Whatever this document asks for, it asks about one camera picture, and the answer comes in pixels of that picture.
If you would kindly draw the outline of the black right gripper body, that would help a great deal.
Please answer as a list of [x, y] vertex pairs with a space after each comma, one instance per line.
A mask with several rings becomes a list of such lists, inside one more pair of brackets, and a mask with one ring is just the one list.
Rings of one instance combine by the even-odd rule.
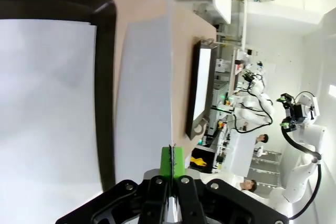
[[303, 105], [302, 104], [289, 104], [289, 122], [290, 123], [303, 123]]

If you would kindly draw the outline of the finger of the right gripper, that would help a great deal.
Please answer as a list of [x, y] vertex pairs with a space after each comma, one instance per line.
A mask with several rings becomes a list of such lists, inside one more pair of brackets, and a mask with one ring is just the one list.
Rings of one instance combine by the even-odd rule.
[[292, 132], [297, 129], [296, 122], [292, 119], [285, 118], [280, 123], [280, 127], [285, 132]]
[[281, 94], [276, 101], [281, 103], [284, 109], [289, 109], [293, 106], [293, 97], [287, 93]]

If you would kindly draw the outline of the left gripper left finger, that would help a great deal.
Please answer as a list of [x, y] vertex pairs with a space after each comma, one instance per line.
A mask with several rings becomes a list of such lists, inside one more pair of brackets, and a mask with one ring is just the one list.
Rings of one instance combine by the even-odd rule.
[[159, 169], [144, 174], [142, 183], [125, 179], [59, 218], [56, 223], [163, 223], [172, 179], [172, 148], [163, 147]]

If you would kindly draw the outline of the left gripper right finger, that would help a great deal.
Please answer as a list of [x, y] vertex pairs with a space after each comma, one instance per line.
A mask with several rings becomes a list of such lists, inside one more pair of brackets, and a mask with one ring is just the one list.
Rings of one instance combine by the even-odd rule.
[[180, 223], [286, 223], [287, 217], [248, 190], [185, 168], [183, 150], [172, 147], [172, 196]]

